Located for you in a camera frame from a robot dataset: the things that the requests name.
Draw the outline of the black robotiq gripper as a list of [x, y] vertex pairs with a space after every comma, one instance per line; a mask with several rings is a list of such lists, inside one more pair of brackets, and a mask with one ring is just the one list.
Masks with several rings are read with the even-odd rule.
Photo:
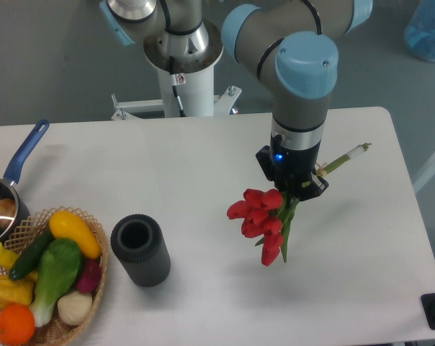
[[306, 201], [320, 197], [329, 183], [314, 174], [320, 144], [306, 150], [292, 150], [282, 145], [282, 136], [271, 137], [270, 146], [262, 147], [256, 153], [265, 177], [274, 182], [281, 192], [292, 198]]

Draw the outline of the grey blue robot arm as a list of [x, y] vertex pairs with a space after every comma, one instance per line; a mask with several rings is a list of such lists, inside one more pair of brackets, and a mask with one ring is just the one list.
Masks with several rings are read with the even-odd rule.
[[233, 9], [222, 27], [201, 1], [102, 1], [123, 45], [139, 43], [157, 70], [166, 117], [210, 116], [214, 66], [223, 52], [271, 92], [272, 129], [256, 158], [275, 187], [301, 201], [328, 183], [317, 175], [323, 127], [337, 80], [336, 36], [365, 22], [371, 1], [289, 1], [265, 11]]

